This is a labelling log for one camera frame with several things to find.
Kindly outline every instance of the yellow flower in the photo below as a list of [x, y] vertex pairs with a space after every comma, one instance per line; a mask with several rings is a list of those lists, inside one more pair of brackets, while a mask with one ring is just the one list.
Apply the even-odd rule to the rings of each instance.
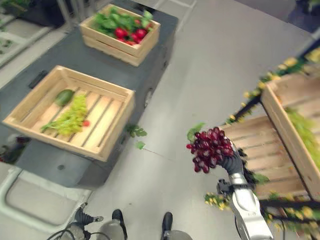
[[284, 61], [284, 65], [286, 65], [287, 67], [292, 67], [294, 65], [296, 65], [298, 62], [298, 60], [295, 57], [290, 57], [287, 60]]
[[278, 81], [278, 80], [280, 80], [280, 79], [281, 79], [281, 77], [278, 76], [278, 75], [272, 75], [272, 76], [271, 76], [271, 80], [272, 80], [272, 81]]
[[280, 65], [278, 66], [278, 69], [280, 69], [280, 70], [286, 70], [286, 69], [287, 69], [287, 66], [284, 65], [284, 64], [280, 64]]
[[293, 208], [286, 208], [286, 211], [290, 214], [294, 214], [295, 210]]
[[262, 82], [262, 81], [260, 81], [259, 84], [258, 84], [258, 87], [261, 88], [261, 89], [264, 89], [265, 86], [266, 86], [265, 83]]
[[254, 90], [254, 91], [252, 91], [252, 94], [253, 94], [254, 96], [258, 96], [258, 95], [260, 94], [260, 91]]
[[243, 96], [244, 96], [245, 98], [249, 98], [249, 97], [250, 97], [250, 93], [249, 93], [248, 91], [246, 91], [246, 92], [243, 94]]
[[318, 228], [318, 224], [315, 221], [311, 221], [309, 224], [313, 229], [317, 229]]
[[295, 200], [294, 196], [293, 196], [292, 194], [290, 194], [290, 193], [288, 193], [287, 195], [285, 195], [285, 198], [286, 198], [287, 200], [290, 200], [290, 201], [294, 201], [294, 200]]
[[320, 47], [311, 51], [305, 58], [314, 63], [320, 62]]
[[296, 213], [295, 213], [295, 216], [296, 216], [298, 219], [301, 219], [301, 220], [304, 219], [304, 216], [302, 216], [302, 214], [301, 214], [300, 212], [296, 212]]
[[275, 223], [274, 226], [278, 232], [279, 232], [279, 230], [281, 230], [281, 227], [278, 223]]
[[301, 210], [302, 210], [303, 215], [309, 219], [314, 216], [314, 213], [310, 207], [304, 206]]

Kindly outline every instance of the red grape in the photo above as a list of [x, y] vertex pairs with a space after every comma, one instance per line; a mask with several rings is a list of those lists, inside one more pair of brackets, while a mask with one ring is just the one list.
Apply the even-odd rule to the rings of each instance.
[[203, 140], [207, 139], [207, 133], [205, 131], [203, 131], [200, 135], [200, 138]]
[[202, 171], [205, 173], [205, 174], [208, 174], [209, 173], [209, 167], [207, 165], [204, 165], [202, 167]]
[[207, 174], [210, 168], [215, 168], [217, 164], [221, 164], [224, 157], [230, 157], [234, 154], [230, 140], [225, 137], [225, 132], [220, 131], [218, 127], [209, 129], [207, 132], [202, 131], [194, 134], [196, 137], [194, 143], [187, 144], [194, 154], [192, 161], [194, 162], [194, 171], [201, 170]]
[[192, 159], [192, 162], [194, 162], [195, 164], [200, 163], [200, 161], [201, 161], [200, 157], [195, 157]]
[[194, 171], [195, 171], [196, 173], [198, 173], [198, 172], [200, 172], [200, 170], [201, 170], [201, 168], [200, 168], [197, 164], [195, 164], [195, 165], [194, 165]]

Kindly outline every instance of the cucumber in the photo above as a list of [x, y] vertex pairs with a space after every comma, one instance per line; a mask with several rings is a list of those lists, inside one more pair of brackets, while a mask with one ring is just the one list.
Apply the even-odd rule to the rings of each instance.
[[63, 107], [70, 102], [70, 100], [72, 99], [74, 94], [75, 94], [74, 91], [72, 91], [70, 89], [65, 89], [65, 90], [59, 92], [59, 94], [55, 97], [54, 102], [58, 106]]

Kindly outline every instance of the green grape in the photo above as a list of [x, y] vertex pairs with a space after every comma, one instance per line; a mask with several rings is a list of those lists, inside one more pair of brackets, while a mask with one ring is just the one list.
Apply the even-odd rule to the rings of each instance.
[[69, 136], [82, 131], [83, 121], [87, 114], [86, 96], [75, 96], [70, 108], [53, 122], [42, 126], [41, 130], [56, 129], [60, 135]]
[[315, 165], [320, 169], [320, 146], [315, 135], [310, 130], [315, 126], [310, 119], [305, 119], [296, 110], [287, 107], [285, 109], [294, 128], [301, 137], [306, 149], [310, 153]]

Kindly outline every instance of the cable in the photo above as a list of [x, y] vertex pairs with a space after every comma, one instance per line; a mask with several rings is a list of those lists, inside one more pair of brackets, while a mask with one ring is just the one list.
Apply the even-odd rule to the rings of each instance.
[[58, 234], [61, 234], [61, 235], [62, 235], [62, 234], [64, 234], [65, 232], [67, 232], [67, 233], [70, 234], [72, 240], [76, 240], [76, 239], [75, 239], [75, 236], [73, 235], [73, 233], [72, 233], [71, 231], [67, 230], [67, 229], [57, 231], [56, 233], [52, 234], [52, 235], [51, 235], [49, 238], [47, 238], [46, 240], [51, 240], [51, 239], [53, 239], [55, 236], [57, 236]]
[[103, 233], [103, 232], [97, 231], [97, 232], [91, 233], [91, 235], [93, 235], [93, 234], [101, 234], [101, 235], [105, 236], [107, 240], [111, 240], [111, 238], [108, 237], [107, 234], [105, 234], [105, 233]]
[[283, 227], [283, 234], [282, 234], [282, 240], [286, 239], [286, 229], [285, 229], [285, 223], [283, 220], [281, 220], [282, 227]]

